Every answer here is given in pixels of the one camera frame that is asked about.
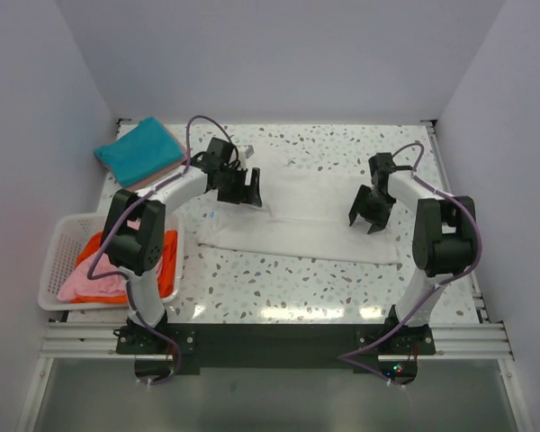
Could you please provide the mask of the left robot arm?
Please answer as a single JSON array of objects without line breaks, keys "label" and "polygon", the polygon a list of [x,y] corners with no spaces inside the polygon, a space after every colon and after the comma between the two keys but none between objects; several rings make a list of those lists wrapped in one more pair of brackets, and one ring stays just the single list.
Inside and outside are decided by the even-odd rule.
[{"label": "left robot arm", "polygon": [[167,217],[183,204],[208,192],[222,203],[262,206],[260,169],[249,168],[251,145],[237,147],[211,139],[171,176],[137,192],[114,194],[103,228],[100,256],[114,269],[109,276],[125,282],[129,321],[139,326],[136,340],[149,353],[168,342],[166,308],[158,292],[156,268],[164,250]]}]

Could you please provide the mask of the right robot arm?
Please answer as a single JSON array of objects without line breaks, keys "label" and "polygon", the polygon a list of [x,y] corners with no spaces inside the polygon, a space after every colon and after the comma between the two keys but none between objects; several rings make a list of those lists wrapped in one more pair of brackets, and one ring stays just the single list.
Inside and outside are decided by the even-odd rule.
[{"label": "right robot arm", "polygon": [[385,347],[401,354],[415,342],[412,328],[429,323],[444,289],[477,266],[482,238],[473,198],[435,188],[419,178],[414,167],[397,165],[390,153],[377,153],[368,164],[371,184],[359,186],[349,223],[362,218],[370,224],[370,234],[382,231],[395,203],[414,215],[411,256],[416,270],[391,309],[398,322],[382,333]]}]

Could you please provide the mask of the white t shirt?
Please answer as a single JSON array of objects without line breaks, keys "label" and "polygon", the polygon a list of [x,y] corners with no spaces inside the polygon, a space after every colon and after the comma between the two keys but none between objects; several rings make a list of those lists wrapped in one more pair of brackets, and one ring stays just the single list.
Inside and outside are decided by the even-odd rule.
[{"label": "white t shirt", "polygon": [[396,242],[389,230],[351,222],[363,179],[303,168],[278,148],[255,145],[247,159],[260,170],[262,206],[216,201],[197,233],[201,246],[258,254],[393,265]]}]

